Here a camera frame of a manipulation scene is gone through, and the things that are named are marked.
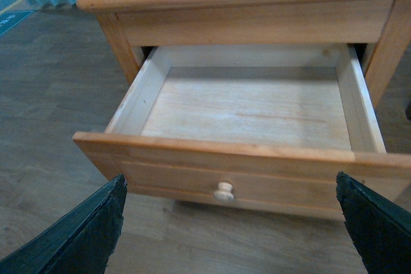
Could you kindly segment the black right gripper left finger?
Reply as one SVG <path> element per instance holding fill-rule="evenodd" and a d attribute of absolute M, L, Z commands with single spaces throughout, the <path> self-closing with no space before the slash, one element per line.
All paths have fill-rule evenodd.
<path fill-rule="evenodd" d="M 1 273 L 104 273 L 121 235 L 127 183 L 118 175 L 1 260 Z"/>

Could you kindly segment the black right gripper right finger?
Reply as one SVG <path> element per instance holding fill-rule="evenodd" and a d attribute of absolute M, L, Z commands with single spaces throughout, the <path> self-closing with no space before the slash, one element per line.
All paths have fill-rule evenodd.
<path fill-rule="evenodd" d="M 410 213 L 339 172 L 337 200 L 368 273 L 410 273 Z"/>

